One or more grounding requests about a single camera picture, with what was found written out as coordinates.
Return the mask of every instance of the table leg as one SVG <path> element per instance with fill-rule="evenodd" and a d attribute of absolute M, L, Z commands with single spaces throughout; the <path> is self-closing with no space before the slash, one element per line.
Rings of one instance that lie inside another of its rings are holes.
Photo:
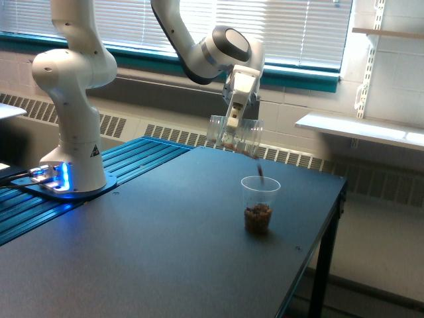
<path fill-rule="evenodd" d="M 325 288 L 329 277 L 331 258 L 333 257 L 334 243 L 336 241 L 337 226 L 339 224 L 341 205 L 337 204 L 337 209 L 330 221 L 329 226 L 324 232 L 319 245 L 319 254 L 315 279 L 313 281 L 313 290 L 311 303 L 309 304 L 308 318 L 317 318 L 321 316 L 323 310 Z"/>

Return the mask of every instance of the blue led light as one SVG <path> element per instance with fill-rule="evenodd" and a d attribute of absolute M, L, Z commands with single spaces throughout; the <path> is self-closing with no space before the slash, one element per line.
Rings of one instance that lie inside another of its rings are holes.
<path fill-rule="evenodd" d="M 63 190 L 69 190 L 70 187 L 70 182 L 69 182 L 69 169 L 68 169 L 68 165 L 66 164 L 66 162 L 62 163 L 62 165 L 60 166 L 60 169 L 62 171 L 62 179 L 64 181 L 63 184 Z"/>

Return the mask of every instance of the radiator vent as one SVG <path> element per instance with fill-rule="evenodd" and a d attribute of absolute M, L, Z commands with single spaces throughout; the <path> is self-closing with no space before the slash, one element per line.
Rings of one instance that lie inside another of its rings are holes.
<path fill-rule="evenodd" d="M 8 94 L 0 94 L 0 103 L 24 109 L 24 117 L 46 123 L 58 123 L 58 115 L 52 103 Z M 120 138 L 126 122 L 125 118 L 100 114 L 100 134 Z"/>
<path fill-rule="evenodd" d="M 190 146 L 206 146 L 231 151 L 222 146 L 216 146 L 213 143 L 207 142 L 204 134 L 180 131 L 153 124 L 147 126 L 145 135 L 159 135 L 162 139 L 180 142 Z M 414 207 L 423 207 L 424 205 L 423 176 L 404 173 L 395 169 L 372 169 L 367 165 L 359 166 L 345 162 L 334 162 L 317 158 L 313 154 L 263 144 L 258 147 L 256 155 L 260 158 L 283 164 L 292 164 L 294 166 L 346 177 L 350 192 Z"/>

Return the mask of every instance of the warning label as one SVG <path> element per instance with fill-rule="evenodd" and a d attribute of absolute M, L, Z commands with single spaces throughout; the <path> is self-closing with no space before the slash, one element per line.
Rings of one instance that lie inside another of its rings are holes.
<path fill-rule="evenodd" d="M 94 148 L 93 148 L 93 151 L 91 152 L 91 156 L 90 157 L 96 157 L 99 154 L 100 154 L 100 151 L 99 151 L 97 145 L 95 144 L 94 145 Z"/>

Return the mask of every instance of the white shelf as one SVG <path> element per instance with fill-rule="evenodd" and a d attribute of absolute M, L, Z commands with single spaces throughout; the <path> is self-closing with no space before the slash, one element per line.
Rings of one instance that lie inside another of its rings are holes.
<path fill-rule="evenodd" d="M 411 33 L 411 32 L 398 32 L 398 31 L 386 31 L 386 30 L 374 30 L 372 28 L 352 28 L 352 33 L 363 33 L 366 35 L 382 35 L 382 36 L 395 36 L 398 38 L 416 38 L 424 39 L 423 33 Z"/>
<path fill-rule="evenodd" d="M 321 133 L 424 150 L 424 129 L 316 112 L 304 116 L 295 125 Z"/>
<path fill-rule="evenodd" d="M 27 112 L 22 108 L 0 103 L 0 119 L 24 115 L 26 113 Z"/>

